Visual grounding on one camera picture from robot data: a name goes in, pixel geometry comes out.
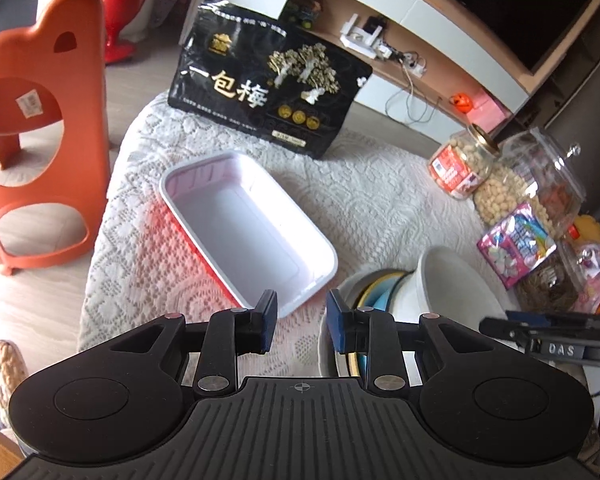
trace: white bowl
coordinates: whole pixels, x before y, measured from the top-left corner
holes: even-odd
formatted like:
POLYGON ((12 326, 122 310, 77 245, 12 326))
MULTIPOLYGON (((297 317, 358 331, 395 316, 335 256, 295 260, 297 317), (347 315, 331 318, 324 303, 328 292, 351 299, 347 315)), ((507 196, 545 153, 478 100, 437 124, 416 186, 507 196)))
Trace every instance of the white bowl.
MULTIPOLYGON (((485 317, 505 317, 489 286, 455 251, 426 250, 418 268, 405 277, 394 293, 389 312, 396 321, 417 323, 421 314, 435 312, 477 332, 485 317)), ((414 353, 404 352, 410 384, 422 384, 414 353)))

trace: gold jar lid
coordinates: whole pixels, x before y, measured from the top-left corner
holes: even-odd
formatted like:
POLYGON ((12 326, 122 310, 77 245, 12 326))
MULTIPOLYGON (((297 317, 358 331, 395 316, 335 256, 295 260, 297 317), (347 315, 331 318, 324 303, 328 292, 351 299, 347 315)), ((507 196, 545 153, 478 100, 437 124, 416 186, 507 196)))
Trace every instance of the gold jar lid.
POLYGON ((480 144, 485 150, 487 150, 493 156, 500 156, 500 150, 498 145, 493 142, 493 139, 485 133, 485 131, 477 124, 469 124, 466 128, 469 134, 480 144))

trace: red jar label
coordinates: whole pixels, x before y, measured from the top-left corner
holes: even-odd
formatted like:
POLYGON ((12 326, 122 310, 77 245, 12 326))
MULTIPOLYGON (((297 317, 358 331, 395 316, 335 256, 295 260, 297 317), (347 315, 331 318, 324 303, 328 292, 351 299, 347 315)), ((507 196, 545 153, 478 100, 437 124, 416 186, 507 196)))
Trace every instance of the red jar label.
POLYGON ((429 164, 429 173, 449 195, 465 199, 482 183, 452 146, 445 146, 429 164))

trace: toy car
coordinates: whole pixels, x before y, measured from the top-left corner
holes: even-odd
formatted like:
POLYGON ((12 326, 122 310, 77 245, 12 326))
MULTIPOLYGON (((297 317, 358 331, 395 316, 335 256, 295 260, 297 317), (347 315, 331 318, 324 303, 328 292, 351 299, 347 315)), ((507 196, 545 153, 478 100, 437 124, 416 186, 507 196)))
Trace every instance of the toy car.
POLYGON ((310 30, 321 12, 321 0, 289 0, 282 10, 281 19, 310 30))

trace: colorful candy bag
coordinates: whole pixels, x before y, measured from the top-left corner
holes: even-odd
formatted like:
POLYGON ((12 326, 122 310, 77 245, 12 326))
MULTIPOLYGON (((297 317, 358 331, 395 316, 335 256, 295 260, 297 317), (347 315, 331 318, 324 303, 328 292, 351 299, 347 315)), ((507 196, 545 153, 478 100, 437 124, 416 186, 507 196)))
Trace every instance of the colorful candy bag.
POLYGON ((556 249, 529 202, 494 225, 477 243, 505 288, 511 288, 556 249))

